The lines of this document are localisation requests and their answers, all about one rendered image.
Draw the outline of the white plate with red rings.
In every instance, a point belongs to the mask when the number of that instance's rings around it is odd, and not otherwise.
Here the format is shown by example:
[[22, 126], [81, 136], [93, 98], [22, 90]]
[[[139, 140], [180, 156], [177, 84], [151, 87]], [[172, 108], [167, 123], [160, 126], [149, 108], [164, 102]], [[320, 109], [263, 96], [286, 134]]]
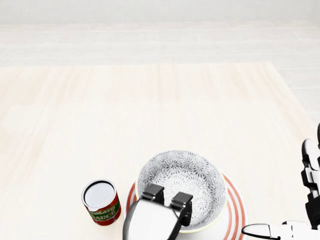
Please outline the white plate with red rings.
[[[175, 240], [246, 240], [246, 237], [242, 234], [242, 228], [248, 223], [248, 213], [245, 201], [239, 193], [233, 182], [222, 173], [226, 187], [227, 187], [227, 204], [226, 210], [222, 216], [214, 223], [213, 226], [209, 226], [205, 230], [193, 232], [193, 233], [180, 233]], [[169, 175], [169, 180], [165, 181], [165, 175], [160, 174], [160, 177], [156, 177], [156, 183], [173, 185], [173, 180], [178, 180], [177, 174]], [[137, 201], [135, 193], [135, 180], [128, 188], [125, 200], [124, 200], [124, 220], [131, 205]]]

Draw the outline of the grey floral patterned bowl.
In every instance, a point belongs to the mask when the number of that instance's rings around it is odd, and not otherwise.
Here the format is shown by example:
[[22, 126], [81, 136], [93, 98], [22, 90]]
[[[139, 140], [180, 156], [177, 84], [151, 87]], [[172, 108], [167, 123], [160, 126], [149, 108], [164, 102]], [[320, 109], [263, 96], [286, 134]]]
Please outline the grey floral patterned bowl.
[[188, 150], [158, 153], [142, 167], [135, 180], [139, 198], [151, 184], [164, 187], [164, 204], [183, 192], [192, 195], [192, 215], [182, 234], [211, 227], [224, 213], [228, 202], [227, 184], [222, 172], [203, 156]]

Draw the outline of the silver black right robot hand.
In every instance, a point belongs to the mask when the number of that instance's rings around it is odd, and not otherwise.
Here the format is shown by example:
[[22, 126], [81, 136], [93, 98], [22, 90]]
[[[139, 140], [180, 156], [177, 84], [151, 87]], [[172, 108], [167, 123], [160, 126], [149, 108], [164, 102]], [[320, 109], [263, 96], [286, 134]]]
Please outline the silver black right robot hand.
[[305, 210], [311, 224], [301, 221], [285, 221], [280, 226], [266, 223], [249, 224], [242, 228], [241, 233], [265, 240], [320, 240], [320, 123], [317, 127], [318, 147], [315, 148], [311, 139], [303, 141], [301, 147], [301, 171], [303, 185], [310, 193]]

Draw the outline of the red tomato sauce tin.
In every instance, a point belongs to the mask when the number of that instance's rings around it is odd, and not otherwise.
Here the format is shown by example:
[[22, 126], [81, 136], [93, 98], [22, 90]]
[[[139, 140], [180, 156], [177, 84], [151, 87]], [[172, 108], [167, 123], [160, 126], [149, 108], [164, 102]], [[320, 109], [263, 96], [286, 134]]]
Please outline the red tomato sauce tin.
[[96, 179], [82, 191], [81, 200], [92, 220], [100, 226], [114, 223], [121, 215], [115, 185], [108, 179]]

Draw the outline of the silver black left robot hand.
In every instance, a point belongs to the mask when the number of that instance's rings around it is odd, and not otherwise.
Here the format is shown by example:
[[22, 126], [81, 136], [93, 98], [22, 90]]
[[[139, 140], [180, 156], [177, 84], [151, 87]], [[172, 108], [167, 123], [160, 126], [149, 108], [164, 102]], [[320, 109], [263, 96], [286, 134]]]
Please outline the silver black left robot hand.
[[164, 205], [164, 187], [149, 185], [126, 215], [122, 240], [176, 240], [182, 226], [189, 226], [193, 196], [178, 192]]

